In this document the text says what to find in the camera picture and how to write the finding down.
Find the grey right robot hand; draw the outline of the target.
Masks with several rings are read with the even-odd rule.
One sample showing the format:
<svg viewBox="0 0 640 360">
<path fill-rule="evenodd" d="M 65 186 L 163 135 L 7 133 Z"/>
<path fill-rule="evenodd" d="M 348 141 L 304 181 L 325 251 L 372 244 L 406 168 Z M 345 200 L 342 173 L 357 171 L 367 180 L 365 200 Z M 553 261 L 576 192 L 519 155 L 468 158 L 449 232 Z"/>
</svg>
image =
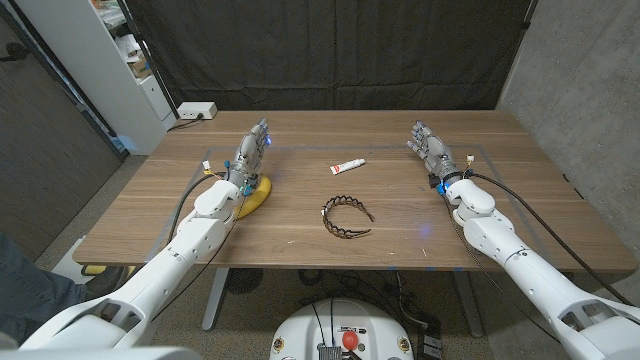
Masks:
<svg viewBox="0 0 640 360">
<path fill-rule="evenodd" d="M 413 141 L 408 141 L 407 146 L 424 162 L 431 188 L 440 186 L 446 190 L 461 179 L 462 172 L 454 162 L 451 149 L 429 127 L 417 120 L 411 134 Z"/>
</svg>

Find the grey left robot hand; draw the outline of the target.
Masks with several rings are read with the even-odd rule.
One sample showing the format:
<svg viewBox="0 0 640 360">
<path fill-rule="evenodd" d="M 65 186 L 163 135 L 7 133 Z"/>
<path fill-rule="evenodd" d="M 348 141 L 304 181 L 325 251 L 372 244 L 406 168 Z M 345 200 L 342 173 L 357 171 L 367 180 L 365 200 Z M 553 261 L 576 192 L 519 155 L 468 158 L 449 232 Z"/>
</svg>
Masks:
<svg viewBox="0 0 640 360">
<path fill-rule="evenodd" d="M 267 118 L 262 117 L 237 148 L 227 170 L 227 181 L 236 185 L 244 195 L 256 187 L 262 158 L 271 143 Z"/>
</svg>

